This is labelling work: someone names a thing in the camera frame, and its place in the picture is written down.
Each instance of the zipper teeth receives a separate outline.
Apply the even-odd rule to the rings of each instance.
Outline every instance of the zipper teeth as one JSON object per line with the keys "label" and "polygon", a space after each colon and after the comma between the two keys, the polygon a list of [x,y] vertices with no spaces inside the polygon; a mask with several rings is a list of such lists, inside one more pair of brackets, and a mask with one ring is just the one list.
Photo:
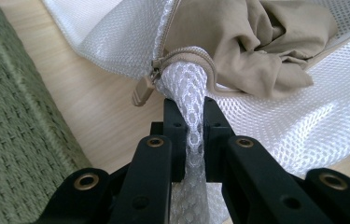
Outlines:
{"label": "zipper teeth", "polygon": [[168,61],[171,60],[171,58],[173,58],[174,56],[178,55],[178,54],[182,54],[182,53],[191,53],[191,54],[195,54],[200,56],[201,58],[205,59],[209,65],[212,67],[212,70],[214,71],[215,75],[216,75],[216,67],[215,64],[212,60],[212,58],[210,58],[210,55],[198,48],[198,47],[185,47],[185,48],[181,48],[181,49],[176,49],[174,51],[171,51],[168,55],[166,55],[163,59],[161,59],[161,66],[160,66],[160,72],[161,70],[163,70],[166,66],[166,64],[168,63]]}
{"label": "zipper teeth", "polygon": [[177,7],[180,4],[180,2],[181,2],[181,0],[174,0],[174,4],[172,5],[172,9],[171,9],[171,12],[169,13],[168,21],[165,25],[165,28],[163,30],[163,34],[161,37],[161,44],[160,44],[160,48],[158,50],[158,53],[160,55],[159,57],[162,57],[162,55],[163,55],[163,49],[164,49],[165,42],[166,42],[166,36],[168,36],[169,28],[171,27],[172,20],[174,19],[175,12],[176,12]]}

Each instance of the zipper pull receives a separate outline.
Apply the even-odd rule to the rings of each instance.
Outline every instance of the zipper pull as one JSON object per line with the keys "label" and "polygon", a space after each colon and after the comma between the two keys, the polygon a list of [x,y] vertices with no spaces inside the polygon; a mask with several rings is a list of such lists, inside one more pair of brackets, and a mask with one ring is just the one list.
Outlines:
{"label": "zipper pull", "polygon": [[161,76],[160,60],[152,61],[151,65],[153,67],[151,74],[143,76],[133,90],[132,104],[135,106],[142,106],[146,103],[155,90],[155,80]]}

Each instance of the fabric fold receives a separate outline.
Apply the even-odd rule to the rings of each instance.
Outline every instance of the fabric fold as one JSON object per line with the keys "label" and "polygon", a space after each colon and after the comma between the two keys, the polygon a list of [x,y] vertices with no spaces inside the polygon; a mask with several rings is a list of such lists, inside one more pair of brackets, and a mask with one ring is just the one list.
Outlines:
{"label": "fabric fold", "polygon": [[185,0],[165,47],[205,49],[215,61],[219,84],[283,98],[313,85],[303,69],[336,33],[329,10],[312,3]]}

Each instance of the zipper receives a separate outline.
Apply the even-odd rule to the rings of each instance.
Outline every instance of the zipper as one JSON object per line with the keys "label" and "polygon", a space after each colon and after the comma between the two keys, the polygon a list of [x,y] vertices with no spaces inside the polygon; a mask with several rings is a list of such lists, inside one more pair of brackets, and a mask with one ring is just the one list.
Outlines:
{"label": "zipper", "polygon": [[164,46],[166,42],[166,36],[169,33],[169,29],[172,20],[175,16],[177,7],[179,6],[181,0],[174,0],[174,6],[169,13],[168,23],[166,24],[159,46],[160,58],[154,59],[151,62],[152,71],[150,74],[143,76],[137,83],[136,88],[133,91],[132,102],[135,106],[142,106],[146,103],[148,98],[151,96],[152,92],[155,90],[155,84],[158,79],[161,78],[163,70],[169,66],[171,63],[176,62],[188,62],[196,63],[200,65],[204,72],[207,74],[207,89],[216,95],[229,95],[234,93],[241,93],[240,90],[219,87],[217,85],[217,70],[215,63],[210,55],[203,49],[198,47],[185,47],[180,49],[175,49],[169,52],[165,57],[162,57]]}

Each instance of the brass grommet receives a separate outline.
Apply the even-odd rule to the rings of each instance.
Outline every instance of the brass grommet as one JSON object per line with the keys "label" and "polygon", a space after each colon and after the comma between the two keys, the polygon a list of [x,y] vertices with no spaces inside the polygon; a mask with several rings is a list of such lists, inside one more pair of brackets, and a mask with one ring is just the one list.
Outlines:
{"label": "brass grommet", "polygon": [[252,147],[252,146],[254,146],[254,143],[247,138],[238,138],[236,140],[236,144],[240,147]]}
{"label": "brass grommet", "polygon": [[81,175],[75,181],[75,189],[87,190],[92,189],[99,183],[99,176],[94,173]]}
{"label": "brass grommet", "polygon": [[321,182],[323,182],[323,184],[329,186],[332,189],[346,190],[348,188],[348,185],[344,180],[330,173],[320,174],[319,179]]}
{"label": "brass grommet", "polygon": [[163,145],[163,140],[159,137],[153,137],[147,140],[147,145],[149,147],[160,147]]}

